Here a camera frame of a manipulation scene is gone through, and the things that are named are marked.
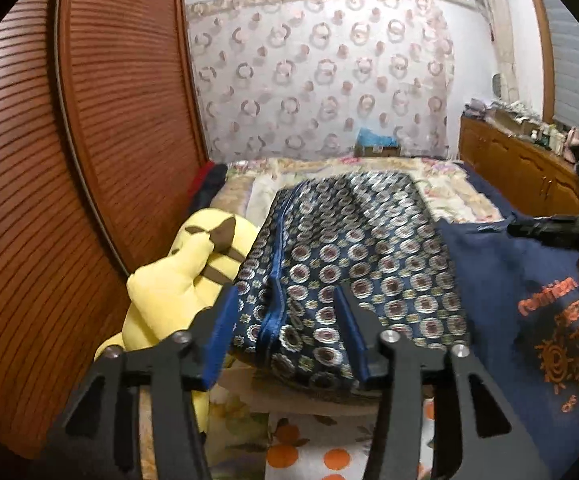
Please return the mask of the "navy blue printed t-shirt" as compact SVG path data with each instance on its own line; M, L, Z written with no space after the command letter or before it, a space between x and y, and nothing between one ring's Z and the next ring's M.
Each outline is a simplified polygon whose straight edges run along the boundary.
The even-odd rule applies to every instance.
M511 237L503 222L437 224L472 347L554 479L579 460L577 252Z

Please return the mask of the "red and dark clothes pile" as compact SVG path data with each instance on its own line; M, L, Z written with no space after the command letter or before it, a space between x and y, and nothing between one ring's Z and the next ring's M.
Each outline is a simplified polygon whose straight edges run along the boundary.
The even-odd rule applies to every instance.
M224 187L227 172L227 165L206 162L190 185L188 214L194 214L196 211L209 207L212 200Z

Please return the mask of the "yellow plush toy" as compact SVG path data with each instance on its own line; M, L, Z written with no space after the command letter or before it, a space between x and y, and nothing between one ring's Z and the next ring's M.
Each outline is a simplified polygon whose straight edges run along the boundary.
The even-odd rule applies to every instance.
M216 208L196 211L179 229L164 258L145 264L127 280L130 306L112 344L127 351L153 347L186 330L198 312L211 307L221 288L238 275L259 229L238 214Z

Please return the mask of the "long wooden sideboard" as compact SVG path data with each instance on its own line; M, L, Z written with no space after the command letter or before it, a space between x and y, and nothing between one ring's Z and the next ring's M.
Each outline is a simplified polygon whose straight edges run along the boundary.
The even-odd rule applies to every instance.
M574 166L543 148L463 116L459 156L523 214L579 214Z

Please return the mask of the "pink piggy figurine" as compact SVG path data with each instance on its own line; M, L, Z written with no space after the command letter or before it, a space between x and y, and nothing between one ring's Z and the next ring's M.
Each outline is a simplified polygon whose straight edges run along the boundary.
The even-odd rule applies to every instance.
M571 128L567 132L566 141L564 145L564 158L572 164L576 161L574 154L574 147L579 145L579 130L576 127Z

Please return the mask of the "orange fruit print bedsheet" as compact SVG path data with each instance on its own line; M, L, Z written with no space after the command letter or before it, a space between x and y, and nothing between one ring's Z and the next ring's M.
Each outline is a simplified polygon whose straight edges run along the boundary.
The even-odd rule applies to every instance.
M238 396L209 403L214 479L361 479L376 415L258 413Z

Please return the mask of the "grey window blind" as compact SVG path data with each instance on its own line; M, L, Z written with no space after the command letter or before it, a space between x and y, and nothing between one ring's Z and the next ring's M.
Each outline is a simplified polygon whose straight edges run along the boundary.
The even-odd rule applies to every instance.
M554 58L554 117L579 129L579 23L561 0L542 1Z

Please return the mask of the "blue topped cardboard box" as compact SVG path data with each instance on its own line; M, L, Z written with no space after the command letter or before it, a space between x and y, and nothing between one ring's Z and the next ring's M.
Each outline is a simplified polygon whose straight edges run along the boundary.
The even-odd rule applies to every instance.
M393 136L382 136L361 128L355 139L355 157L399 157L401 146Z

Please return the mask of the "brown louvered wardrobe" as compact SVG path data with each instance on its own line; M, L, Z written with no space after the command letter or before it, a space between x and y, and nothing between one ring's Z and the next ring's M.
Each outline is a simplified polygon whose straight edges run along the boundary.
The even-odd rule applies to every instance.
M0 0L0 444L37 456L207 159L184 0Z

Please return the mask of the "pink circle patterned curtain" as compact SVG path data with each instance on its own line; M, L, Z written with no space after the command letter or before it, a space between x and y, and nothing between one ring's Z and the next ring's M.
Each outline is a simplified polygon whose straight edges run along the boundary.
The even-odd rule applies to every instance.
M448 155L454 48L435 0L207 0L186 15L218 162L341 156L364 129Z

